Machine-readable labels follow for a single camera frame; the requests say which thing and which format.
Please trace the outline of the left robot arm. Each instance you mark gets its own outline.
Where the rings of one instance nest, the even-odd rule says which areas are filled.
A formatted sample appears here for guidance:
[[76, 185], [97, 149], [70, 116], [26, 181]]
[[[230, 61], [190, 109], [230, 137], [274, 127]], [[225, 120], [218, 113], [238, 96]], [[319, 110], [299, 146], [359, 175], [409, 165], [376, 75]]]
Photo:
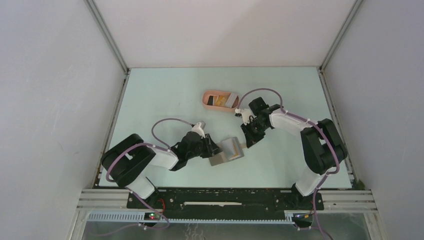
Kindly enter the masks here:
[[222, 152], [210, 135], [189, 131], [170, 148], [163, 148], [144, 140], [136, 133], [131, 134], [104, 153], [100, 159], [106, 170], [106, 180], [127, 188], [139, 196], [145, 208], [153, 208], [158, 202], [157, 188], [143, 175], [147, 166], [178, 171], [188, 160], [200, 157], [211, 158]]

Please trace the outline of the beige leather card holder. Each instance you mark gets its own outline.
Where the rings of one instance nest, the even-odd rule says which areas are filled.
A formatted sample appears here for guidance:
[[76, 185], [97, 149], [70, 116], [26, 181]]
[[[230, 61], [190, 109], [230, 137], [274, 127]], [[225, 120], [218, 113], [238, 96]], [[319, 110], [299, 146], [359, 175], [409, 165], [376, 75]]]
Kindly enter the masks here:
[[240, 157], [240, 158], [243, 158], [245, 156], [244, 149], [247, 148], [246, 144], [240, 143], [240, 141], [237, 137], [230, 137], [230, 138], [227, 138], [225, 140], [222, 140], [220, 143], [217, 144], [222, 149], [222, 153], [220, 153], [217, 156], [209, 158], [209, 163], [210, 163], [211, 166], [217, 166], [217, 165], [220, 165], [220, 164], [225, 164], [225, 163], [229, 163], [229, 162], [232, 162], [234, 160], [240, 159], [240, 158], [229, 159], [230, 151], [231, 151], [231, 148], [233, 146], [232, 140], [237, 140], [238, 143], [239, 143], [240, 151], [242, 152], [242, 157]]

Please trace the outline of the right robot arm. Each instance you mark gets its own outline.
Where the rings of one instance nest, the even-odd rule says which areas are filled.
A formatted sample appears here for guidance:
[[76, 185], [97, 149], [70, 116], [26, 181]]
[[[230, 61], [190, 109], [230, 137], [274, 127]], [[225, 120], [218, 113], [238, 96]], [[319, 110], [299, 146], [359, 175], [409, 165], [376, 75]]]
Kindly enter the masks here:
[[340, 170], [348, 151], [334, 124], [328, 118], [312, 121], [295, 115], [281, 107], [272, 106], [258, 97], [251, 101], [248, 108], [235, 109], [235, 116], [242, 118], [240, 126], [247, 148], [252, 147], [266, 135], [268, 129], [285, 130], [299, 137], [306, 167], [292, 187], [291, 204], [304, 209], [311, 202], [311, 194], [322, 185], [330, 174]]

